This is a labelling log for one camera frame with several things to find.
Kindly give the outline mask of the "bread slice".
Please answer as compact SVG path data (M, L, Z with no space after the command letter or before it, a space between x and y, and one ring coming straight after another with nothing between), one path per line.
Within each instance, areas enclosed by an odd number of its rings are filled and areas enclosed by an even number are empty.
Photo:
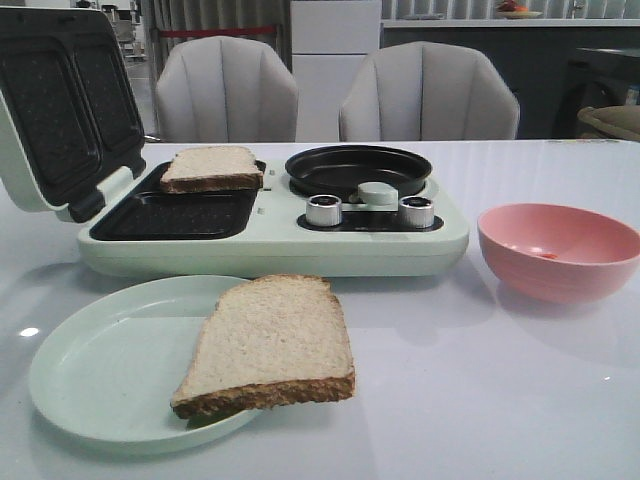
M263 173L246 147L197 147L179 151L159 184L172 194L256 190L263 186Z
M183 419L353 396L342 306L328 280L278 274L225 291L171 407Z

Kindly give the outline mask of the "pink plastic bowl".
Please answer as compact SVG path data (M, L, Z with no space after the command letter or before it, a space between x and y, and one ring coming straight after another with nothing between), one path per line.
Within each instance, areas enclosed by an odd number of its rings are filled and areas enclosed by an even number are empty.
M620 290L639 266L639 232L616 219L570 206L517 203L477 221L490 270L530 297L593 302ZM537 256L551 252L556 259Z

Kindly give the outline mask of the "green breakfast maker lid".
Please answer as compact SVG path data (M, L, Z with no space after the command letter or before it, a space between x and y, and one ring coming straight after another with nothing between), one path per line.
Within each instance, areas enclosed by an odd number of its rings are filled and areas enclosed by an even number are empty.
M1 9L1 180L25 211L84 223L145 168L114 30L92 9Z

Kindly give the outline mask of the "green breakfast maker base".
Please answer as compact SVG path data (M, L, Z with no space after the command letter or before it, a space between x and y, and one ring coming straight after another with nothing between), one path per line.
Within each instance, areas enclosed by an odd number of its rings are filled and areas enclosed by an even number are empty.
M345 206L341 225L313 230L283 160L261 167L260 190L191 194L162 192L167 167L155 167L80 231L83 260L100 273L139 278L424 276L449 269L466 251L468 223L433 179L421 193L434 204L430 228L405 230L393 212Z

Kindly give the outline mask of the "left silver control knob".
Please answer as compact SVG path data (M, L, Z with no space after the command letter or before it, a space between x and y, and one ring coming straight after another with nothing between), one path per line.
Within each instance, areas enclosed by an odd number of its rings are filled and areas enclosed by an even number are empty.
M342 222L342 200L330 194L310 196L306 202L305 220L316 227L334 227Z

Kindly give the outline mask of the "silver control knob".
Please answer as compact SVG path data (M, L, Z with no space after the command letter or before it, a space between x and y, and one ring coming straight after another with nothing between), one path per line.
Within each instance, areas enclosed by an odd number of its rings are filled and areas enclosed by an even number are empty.
M316 227L334 227L342 222L342 200L330 194L310 196L306 202L305 220Z
M421 196L405 196L398 202L398 219L407 229L427 229L435 221L433 202Z

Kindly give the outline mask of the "black round frying pan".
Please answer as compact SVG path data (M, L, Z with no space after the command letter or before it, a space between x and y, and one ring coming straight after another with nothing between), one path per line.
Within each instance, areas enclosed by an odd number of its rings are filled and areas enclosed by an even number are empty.
M382 182L401 196L421 191L432 172L424 157L373 145L335 145L298 153L285 163L293 190L307 196L332 194L348 201L366 182Z

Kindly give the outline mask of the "right silver control knob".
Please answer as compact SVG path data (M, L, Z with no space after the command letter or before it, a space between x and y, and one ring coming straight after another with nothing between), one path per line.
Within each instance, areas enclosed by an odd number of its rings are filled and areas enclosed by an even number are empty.
M433 202L421 196L405 196L398 202L398 219L407 229L427 229L435 221Z

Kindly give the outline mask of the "right grey upholstered chair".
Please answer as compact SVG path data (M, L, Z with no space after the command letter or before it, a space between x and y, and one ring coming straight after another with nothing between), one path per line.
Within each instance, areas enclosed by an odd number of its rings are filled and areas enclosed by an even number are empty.
M513 140L520 106L482 52L418 41L362 61L339 109L339 139Z

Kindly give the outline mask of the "grey upholstered chair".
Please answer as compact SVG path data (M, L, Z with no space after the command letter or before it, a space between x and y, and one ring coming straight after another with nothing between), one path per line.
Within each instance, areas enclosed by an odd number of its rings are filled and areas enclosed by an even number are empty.
M292 142L299 90L269 45L216 36L174 47L156 83L158 129L174 143Z
M418 41L362 61L339 109L339 139L513 140L520 106L482 52Z

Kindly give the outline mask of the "left grey upholstered chair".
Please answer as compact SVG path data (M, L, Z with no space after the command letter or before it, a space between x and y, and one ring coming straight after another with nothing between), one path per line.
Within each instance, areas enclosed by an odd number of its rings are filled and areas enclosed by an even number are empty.
M156 83L158 129L174 143L292 142L299 90L269 45L216 36L174 47Z

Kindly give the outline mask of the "white cabinet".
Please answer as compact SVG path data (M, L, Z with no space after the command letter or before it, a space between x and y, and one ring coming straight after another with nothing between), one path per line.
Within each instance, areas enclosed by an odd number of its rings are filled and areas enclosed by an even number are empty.
M290 3L297 141L338 139L339 107L364 57L379 48L381 13L380 1Z

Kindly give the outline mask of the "red barrier belt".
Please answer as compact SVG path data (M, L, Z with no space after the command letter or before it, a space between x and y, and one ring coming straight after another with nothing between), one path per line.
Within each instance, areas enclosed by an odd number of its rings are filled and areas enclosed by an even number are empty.
M200 29L200 30L159 30L161 38L206 38L213 36L242 37L252 35L276 35L277 25L246 28Z

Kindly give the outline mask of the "fruit plate on counter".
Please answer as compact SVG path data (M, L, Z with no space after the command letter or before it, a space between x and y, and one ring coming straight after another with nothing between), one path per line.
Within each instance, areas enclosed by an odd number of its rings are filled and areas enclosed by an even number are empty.
M530 10L524 5L520 5L517 1L505 0L498 3L495 8L498 18L508 20L524 20L536 19L542 16L542 12Z

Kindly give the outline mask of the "tan cushion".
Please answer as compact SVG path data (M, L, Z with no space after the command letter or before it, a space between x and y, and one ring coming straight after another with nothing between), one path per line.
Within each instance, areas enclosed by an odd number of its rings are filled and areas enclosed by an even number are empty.
M585 107L577 120L593 138L639 141L639 105Z

